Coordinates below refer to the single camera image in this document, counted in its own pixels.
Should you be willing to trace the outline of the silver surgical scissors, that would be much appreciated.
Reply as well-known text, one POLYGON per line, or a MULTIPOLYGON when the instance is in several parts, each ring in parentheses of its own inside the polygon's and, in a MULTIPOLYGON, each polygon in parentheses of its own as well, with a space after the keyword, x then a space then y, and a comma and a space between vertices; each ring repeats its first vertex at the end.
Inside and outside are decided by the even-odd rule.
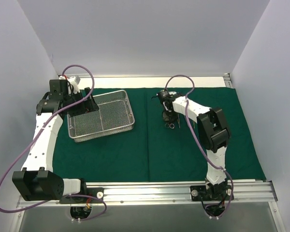
POLYGON ((176 121, 176 119, 174 117, 166 116, 163 119, 165 121, 166 128, 169 128, 169 129, 175 128, 174 122, 176 121))

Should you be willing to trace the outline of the metal mesh instrument tray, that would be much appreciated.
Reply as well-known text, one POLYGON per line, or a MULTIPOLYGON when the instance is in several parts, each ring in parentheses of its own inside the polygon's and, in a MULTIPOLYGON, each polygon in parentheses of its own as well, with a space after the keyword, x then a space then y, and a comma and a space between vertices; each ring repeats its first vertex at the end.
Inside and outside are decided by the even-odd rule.
POLYGON ((75 142, 132 130, 135 118, 125 90, 95 95, 98 111, 67 116, 68 134, 75 142))

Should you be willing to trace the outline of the green surgical cloth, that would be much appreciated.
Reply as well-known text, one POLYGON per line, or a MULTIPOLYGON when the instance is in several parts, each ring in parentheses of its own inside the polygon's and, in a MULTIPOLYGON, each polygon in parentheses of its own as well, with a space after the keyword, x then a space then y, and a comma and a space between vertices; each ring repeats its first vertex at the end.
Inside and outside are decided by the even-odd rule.
MULTIPOLYGON (((174 129, 162 120, 158 88, 128 88, 135 118, 132 130, 76 143, 64 122, 58 133, 53 171, 87 182, 203 181, 207 163, 184 117, 174 129)), ((225 161, 233 179, 265 180, 237 93, 232 88, 196 88, 189 98, 223 110, 229 127, 225 161)))

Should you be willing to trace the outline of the silver slim tweezers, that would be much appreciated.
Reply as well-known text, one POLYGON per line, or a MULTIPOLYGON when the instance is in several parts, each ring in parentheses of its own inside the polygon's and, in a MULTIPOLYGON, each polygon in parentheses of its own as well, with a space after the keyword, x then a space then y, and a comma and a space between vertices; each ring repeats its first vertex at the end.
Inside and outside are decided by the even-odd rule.
POLYGON ((177 123, 178 123, 178 127, 181 128, 180 117, 179 117, 179 115, 178 115, 178 117, 177 117, 177 123))

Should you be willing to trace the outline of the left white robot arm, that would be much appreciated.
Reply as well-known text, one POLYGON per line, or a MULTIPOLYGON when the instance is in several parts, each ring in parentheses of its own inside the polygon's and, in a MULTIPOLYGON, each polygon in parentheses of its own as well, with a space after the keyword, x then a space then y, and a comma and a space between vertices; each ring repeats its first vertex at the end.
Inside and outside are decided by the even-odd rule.
POLYGON ((53 172, 53 156, 58 132, 66 115, 82 116, 98 111, 87 87, 88 98, 81 100, 81 92, 70 94, 67 87, 51 87, 36 107, 36 130, 33 145, 20 171, 15 171, 12 182, 25 201, 60 200, 70 195, 77 203, 87 199, 84 179, 63 179, 53 172))

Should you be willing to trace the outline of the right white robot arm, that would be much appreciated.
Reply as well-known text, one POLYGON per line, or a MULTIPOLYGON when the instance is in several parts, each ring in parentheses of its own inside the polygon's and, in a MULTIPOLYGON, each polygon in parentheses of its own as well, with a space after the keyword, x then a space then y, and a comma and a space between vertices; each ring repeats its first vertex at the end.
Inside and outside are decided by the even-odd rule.
POLYGON ((157 94, 163 106, 163 120, 169 127, 182 114, 193 132, 191 121, 197 124, 198 135, 196 142, 207 161, 205 178, 205 194, 209 199, 217 199, 228 187, 225 173, 225 154, 231 137, 231 131, 225 115, 220 108, 202 106, 180 93, 166 90, 157 94))

